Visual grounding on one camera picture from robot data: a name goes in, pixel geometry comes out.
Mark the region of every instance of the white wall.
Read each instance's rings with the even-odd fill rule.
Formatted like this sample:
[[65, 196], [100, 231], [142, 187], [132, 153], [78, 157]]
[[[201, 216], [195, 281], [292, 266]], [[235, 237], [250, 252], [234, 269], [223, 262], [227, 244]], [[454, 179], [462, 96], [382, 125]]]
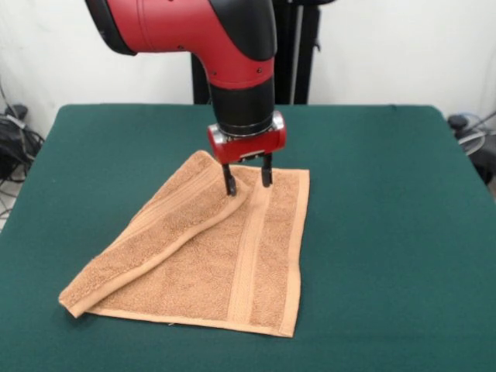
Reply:
[[84, 0], [0, 0], [0, 75], [10, 101], [47, 133], [67, 103], [190, 103], [187, 53], [123, 56], [103, 42]]
[[310, 99], [496, 109], [494, 0], [338, 0], [322, 7]]
[[[311, 102], [496, 109], [494, 0], [338, 0], [322, 12]], [[0, 74], [45, 134], [67, 103], [192, 101], [186, 53], [113, 53], [83, 0], [0, 0]]]

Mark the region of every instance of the black cable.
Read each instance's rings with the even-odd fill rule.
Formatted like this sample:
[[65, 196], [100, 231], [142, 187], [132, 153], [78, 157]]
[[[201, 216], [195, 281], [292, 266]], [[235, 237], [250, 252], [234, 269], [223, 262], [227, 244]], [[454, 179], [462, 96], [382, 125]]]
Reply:
[[14, 114], [14, 116], [18, 119], [19, 118], [19, 115], [17, 115], [17, 111], [16, 111], [16, 108], [15, 107], [12, 107], [10, 104], [9, 104], [9, 100], [7, 99], [7, 97], [5, 96], [5, 92], [3, 91], [3, 87], [2, 87], [2, 77], [0, 76], [0, 95], [2, 96], [5, 104], [7, 105], [7, 108], [10, 109], [10, 111], [12, 111], [12, 113]]
[[24, 183], [24, 181], [26, 179], [25, 178], [22, 178], [20, 180], [15, 180], [15, 179], [9, 177], [9, 178], [6, 178], [5, 180], [8, 181], [8, 182], [13, 182], [14, 184], [22, 184], [22, 183]]
[[2, 217], [3, 215], [6, 215], [8, 213], [10, 213], [11, 211], [12, 211], [12, 208], [6, 209], [5, 211], [3, 211], [3, 212], [0, 213], [0, 217]]
[[491, 114], [489, 114], [488, 116], [486, 116], [484, 119], [479, 120], [478, 122], [476, 122], [472, 126], [468, 126], [464, 130], [462, 130], [461, 133], [464, 134], [464, 133], [467, 133], [467, 132], [469, 132], [469, 131], [471, 131], [473, 129], [476, 129], [477, 127], [482, 126], [483, 124], [485, 124], [489, 120], [493, 119], [495, 116], [496, 116], [496, 111], [492, 112]]
[[9, 193], [7, 191], [3, 191], [3, 190], [0, 190], [0, 194], [8, 196], [10, 198], [17, 198], [17, 195], [11, 194], [11, 193]]
[[0, 179], [24, 182], [24, 179], [14, 179], [12, 173], [21, 166], [26, 176], [43, 143], [44, 138], [40, 134], [27, 127], [20, 128], [8, 116], [0, 116]]
[[9, 209], [9, 207], [7, 206], [7, 204], [3, 201], [2, 198], [0, 198], [0, 203], [2, 203], [3, 205], [3, 210], [6, 211], [7, 209]]

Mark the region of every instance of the green tablecloth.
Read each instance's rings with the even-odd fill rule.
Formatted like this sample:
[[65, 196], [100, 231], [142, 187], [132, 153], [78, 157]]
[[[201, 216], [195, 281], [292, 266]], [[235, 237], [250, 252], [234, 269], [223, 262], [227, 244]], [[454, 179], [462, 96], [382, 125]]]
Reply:
[[309, 168], [293, 339], [85, 315], [59, 292], [197, 149], [209, 107], [60, 110], [0, 236], [0, 370], [496, 370], [496, 208], [428, 107], [283, 107]]

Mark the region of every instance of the towel stripe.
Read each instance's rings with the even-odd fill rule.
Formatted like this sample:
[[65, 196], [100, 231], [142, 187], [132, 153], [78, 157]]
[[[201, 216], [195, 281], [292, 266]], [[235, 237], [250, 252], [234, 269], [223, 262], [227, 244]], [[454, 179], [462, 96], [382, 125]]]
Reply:
[[107, 251], [114, 249], [115, 247], [123, 244], [128, 239], [133, 236], [146, 231], [153, 221], [168, 215], [178, 208], [180, 208], [184, 203], [193, 199], [196, 195], [203, 192], [208, 186], [214, 183], [217, 178], [220, 177], [219, 165], [212, 164], [205, 168], [197, 176], [190, 179], [181, 188], [175, 191], [173, 194], [167, 196], [163, 200], [159, 200], [150, 204], [148, 209], [142, 211], [140, 214], [132, 220], [132, 224], [126, 228], [121, 235], [107, 248]]
[[298, 172], [300, 178], [298, 186], [298, 200], [294, 214], [293, 226], [288, 249], [288, 287], [284, 315], [279, 327], [282, 336], [292, 337], [295, 333], [296, 317], [301, 294], [300, 250], [303, 228], [308, 207], [308, 193], [310, 188], [310, 173], [307, 170]]
[[238, 260], [231, 287], [228, 322], [249, 323], [253, 306], [254, 274], [265, 214], [272, 188], [258, 179], [248, 207], [248, 216], [239, 240]]

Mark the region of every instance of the brown towel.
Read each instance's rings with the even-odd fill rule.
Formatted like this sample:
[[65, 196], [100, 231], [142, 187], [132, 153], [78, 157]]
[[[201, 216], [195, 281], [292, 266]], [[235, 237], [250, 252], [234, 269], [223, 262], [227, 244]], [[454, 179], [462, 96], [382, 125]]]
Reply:
[[84, 312], [292, 337], [300, 298], [299, 254], [309, 172], [222, 168], [193, 154], [121, 235], [62, 291]]

